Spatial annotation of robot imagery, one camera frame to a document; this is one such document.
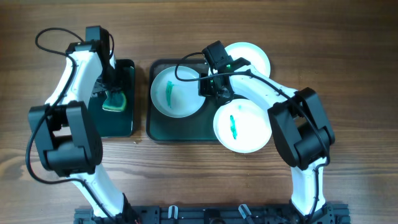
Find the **white plate stained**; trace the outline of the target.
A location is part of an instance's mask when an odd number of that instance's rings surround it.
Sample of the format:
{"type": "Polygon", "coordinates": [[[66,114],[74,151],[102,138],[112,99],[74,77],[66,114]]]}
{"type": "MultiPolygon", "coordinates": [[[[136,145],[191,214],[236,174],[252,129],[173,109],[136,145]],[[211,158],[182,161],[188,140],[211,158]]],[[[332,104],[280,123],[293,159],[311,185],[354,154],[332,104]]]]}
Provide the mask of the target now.
{"type": "Polygon", "coordinates": [[[262,149],[272,135],[266,112],[247,99],[221,106],[215,113],[213,130],[224,147],[244,154],[262,149]]]}
{"type": "Polygon", "coordinates": [[[198,94],[198,82],[182,82],[175,77],[175,66],[162,70],[152,82],[150,98],[155,108],[171,118],[196,113],[205,97],[198,94]]]}

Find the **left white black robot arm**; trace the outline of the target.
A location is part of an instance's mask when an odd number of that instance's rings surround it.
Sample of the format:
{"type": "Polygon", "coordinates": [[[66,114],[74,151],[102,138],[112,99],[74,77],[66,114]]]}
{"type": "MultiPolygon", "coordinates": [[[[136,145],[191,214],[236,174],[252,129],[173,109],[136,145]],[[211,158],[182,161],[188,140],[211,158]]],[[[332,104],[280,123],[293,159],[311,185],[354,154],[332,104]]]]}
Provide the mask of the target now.
{"type": "Polygon", "coordinates": [[[108,91],[122,85],[122,60],[115,60],[113,52],[113,36],[101,26],[91,26],[84,39],[60,53],[67,64],[55,91],[28,113],[32,134],[25,164],[40,183],[74,183],[92,206],[92,222],[134,223],[137,213],[101,163],[103,143],[88,111],[96,83],[108,91]]]}

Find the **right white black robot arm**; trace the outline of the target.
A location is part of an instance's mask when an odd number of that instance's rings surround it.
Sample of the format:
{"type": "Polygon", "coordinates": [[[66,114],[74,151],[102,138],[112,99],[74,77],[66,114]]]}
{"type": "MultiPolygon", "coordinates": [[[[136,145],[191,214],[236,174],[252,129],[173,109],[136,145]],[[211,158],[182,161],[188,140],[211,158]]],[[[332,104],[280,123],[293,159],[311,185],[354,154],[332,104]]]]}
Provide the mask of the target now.
{"type": "Polygon", "coordinates": [[[209,66],[198,93],[220,107],[213,129],[222,145],[250,153],[273,141],[292,172],[291,203],[304,219],[325,204],[323,169],[330,163],[335,134],[317,93],[296,90],[271,78],[271,63],[254,44],[214,42],[202,50],[209,66]]]}

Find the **green yellow sponge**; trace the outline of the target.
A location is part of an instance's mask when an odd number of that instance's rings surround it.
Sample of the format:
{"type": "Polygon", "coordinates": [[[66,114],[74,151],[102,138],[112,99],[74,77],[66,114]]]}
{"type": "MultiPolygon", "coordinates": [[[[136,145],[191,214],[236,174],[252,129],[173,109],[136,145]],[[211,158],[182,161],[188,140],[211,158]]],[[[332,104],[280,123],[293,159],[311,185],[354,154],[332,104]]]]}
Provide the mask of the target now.
{"type": "Polygon", "coordinates": [[[110,112],[122,112],[127,105],[127,99],[123,91],[106,91],[106,99],[103,102],[102,109],[110,112]]]}

